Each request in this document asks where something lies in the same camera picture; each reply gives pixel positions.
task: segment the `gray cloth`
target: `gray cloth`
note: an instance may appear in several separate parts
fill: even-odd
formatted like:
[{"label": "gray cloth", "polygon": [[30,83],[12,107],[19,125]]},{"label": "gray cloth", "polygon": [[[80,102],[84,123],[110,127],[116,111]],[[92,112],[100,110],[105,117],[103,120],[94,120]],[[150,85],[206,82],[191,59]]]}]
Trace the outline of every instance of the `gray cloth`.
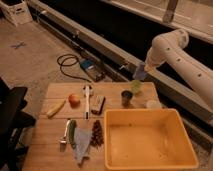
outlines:
[{"label": "gray cloth", "polygon": [[89,157],[91,136],[92,131],[75,128],[74,141],[76,143],[76,148],[74,149],[74,154],[78,164],[82,163],[84,157]]}]

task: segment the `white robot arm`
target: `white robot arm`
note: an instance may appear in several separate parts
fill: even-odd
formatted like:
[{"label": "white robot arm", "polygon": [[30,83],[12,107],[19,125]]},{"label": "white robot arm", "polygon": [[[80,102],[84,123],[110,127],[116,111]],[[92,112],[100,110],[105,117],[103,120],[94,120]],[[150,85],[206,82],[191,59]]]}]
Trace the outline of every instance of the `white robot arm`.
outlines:
[{"label": "white robot arm", "polygon": [[182,50],[188,42],[188,33],[183,29],[156,36],[144,70],[149,72],[167,62],[213,110],[213,71]]}]

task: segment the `yellow plastic bin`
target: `yellow plastic bin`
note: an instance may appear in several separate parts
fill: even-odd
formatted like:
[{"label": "yellow plastic bin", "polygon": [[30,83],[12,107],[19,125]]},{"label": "yellow plastic bin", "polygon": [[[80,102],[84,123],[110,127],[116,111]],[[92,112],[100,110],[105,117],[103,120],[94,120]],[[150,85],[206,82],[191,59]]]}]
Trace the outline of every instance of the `yellow plastic bin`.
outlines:
[{"label": "yellow plastic bin", "polygon": [[182,120],[174,109],[106,110],[108,170],[181,170],[198,167]]}]

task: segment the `handle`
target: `handle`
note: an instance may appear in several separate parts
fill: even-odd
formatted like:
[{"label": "handle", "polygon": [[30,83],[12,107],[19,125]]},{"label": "handle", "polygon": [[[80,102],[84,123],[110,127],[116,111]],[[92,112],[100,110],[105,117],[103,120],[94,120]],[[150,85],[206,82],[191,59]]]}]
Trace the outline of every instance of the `handle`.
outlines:
[{"label": "handle", "polygon": [[86,86],[85,88],[85,95],[86,95],[86,107],[85,107],[85,118],[89,119],[89,95],[90,95],[90,88]]},{"label": "handle", "polygon": [[67,136],[67,127],[68,127],[69,123],[70,123],[70,119],[67,120],[66,128],[65,128],[65,131],[64,131],[64,137]]}]

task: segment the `power cable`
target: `power cable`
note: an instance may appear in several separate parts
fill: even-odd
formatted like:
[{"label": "power cable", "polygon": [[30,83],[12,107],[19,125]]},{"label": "power cable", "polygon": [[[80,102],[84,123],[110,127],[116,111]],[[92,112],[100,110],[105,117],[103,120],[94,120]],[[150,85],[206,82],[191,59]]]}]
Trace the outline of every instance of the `power cable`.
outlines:
[{"label": "power cable", "polygon": [[[74,59],[74,62],[71,63],[71,64],[65,64],[65,62],[70,60],[70,59]],[[67,74],[67,73],[65,73],[63,71],[64,67],[72,67],[73,65],[76,65],[77,63],[80,65],[79,59],[78,59],[78,57],[76,55],[74,55],[74,54],[61,55],[61,56],[58,57],[57,63],[60,66],[61,73],[64,74],[65,76],[70,77],[70,78],[74,78],[74,79],[79,79],[79,80],[84,80],[84,81],[87,81],[87,82],[91,82],[90,80],[88,80],[86,78],[73,76],[73,75]]]}]

